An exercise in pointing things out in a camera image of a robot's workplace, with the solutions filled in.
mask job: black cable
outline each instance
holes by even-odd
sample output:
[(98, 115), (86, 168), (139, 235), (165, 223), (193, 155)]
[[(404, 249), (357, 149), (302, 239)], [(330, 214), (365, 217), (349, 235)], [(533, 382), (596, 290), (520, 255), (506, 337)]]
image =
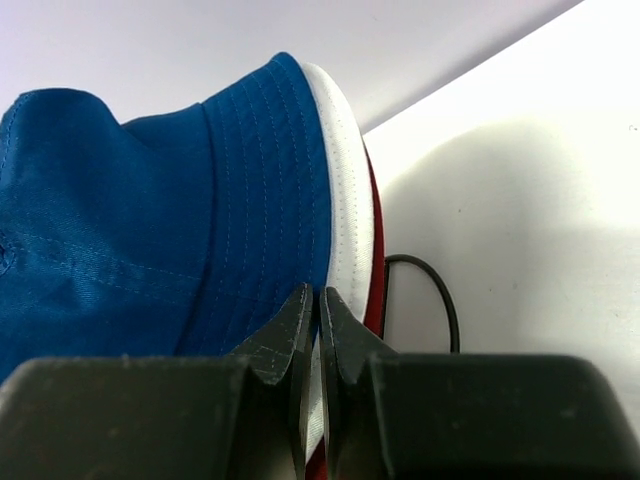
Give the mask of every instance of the black cable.
[(436, 284), (438, 292), (442, 297), (444, 308), (447, 312), (447, 320), (449, 321), (449, 351), (451, 353), (460, 353), (460, 326), (458, 325), (458, 314), (453, 304), (453, 299), (449, 293), (442, 277), (438, 275), (438, 272), (424, 260), (414, 257), (413, 255), (389, 255), (384, 260), (384, 297), (382, 300), (382, 336), (384, 338), (385, 324), (387, 320), (387, 296), (389, 294), (389, 273), (391, 265), (394, 263), (409, 263), (418, 267), (424, 273), (429, 275), (429, 278)]

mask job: blue fabric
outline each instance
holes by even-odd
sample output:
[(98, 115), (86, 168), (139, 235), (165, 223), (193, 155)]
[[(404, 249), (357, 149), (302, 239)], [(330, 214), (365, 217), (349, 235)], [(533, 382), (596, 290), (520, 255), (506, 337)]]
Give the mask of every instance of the blue fabric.
[(124, 125), (31, 92), (0, 140), (0, 379), (38, 356), (224, 354), (326, 282), (322, 131), (287, 54)]

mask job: hat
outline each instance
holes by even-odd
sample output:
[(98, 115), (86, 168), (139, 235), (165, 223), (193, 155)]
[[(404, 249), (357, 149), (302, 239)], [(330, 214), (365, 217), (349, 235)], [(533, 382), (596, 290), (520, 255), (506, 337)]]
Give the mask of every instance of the hat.
[[(34, 91), (0, 141), (0, 380), (39, 356), (224, 355), (302, 282), (365, 319), (372, 179), (317, 66), (278, 54), (203, 103), (122, 125), (88, 93)], [(316, 350), (309, 455), (320, 385)]]

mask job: white wall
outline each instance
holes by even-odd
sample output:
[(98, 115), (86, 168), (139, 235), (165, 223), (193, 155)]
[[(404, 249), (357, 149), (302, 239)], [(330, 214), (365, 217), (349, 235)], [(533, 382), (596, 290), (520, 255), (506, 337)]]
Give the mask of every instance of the white wall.
[[(387, 253), (448, 283), (464, 352), (593, 361), (640, 436), (640, 3), (587, 0), (365, 135)], [(393, 272), (388, 340), (444, 352), (442, 299)]]
[(579, 0), (0, 0), (0, 110), (89, 90), (116, 116), (202, 100), (287, 50), (377, 125)]

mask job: hat brim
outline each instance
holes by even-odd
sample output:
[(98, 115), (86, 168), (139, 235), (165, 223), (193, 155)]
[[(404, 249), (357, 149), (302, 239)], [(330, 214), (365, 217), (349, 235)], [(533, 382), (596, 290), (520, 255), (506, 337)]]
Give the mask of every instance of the hat brim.
[[(366, 150), (347, 99), (320, 67), (303, 64), (322, 126), (331, 189), (331, 255), (327, 286), (365, 321), (374, 256), (374, 194)], [(307, 459), (324, 433), (319, 344), (311, 357)]]

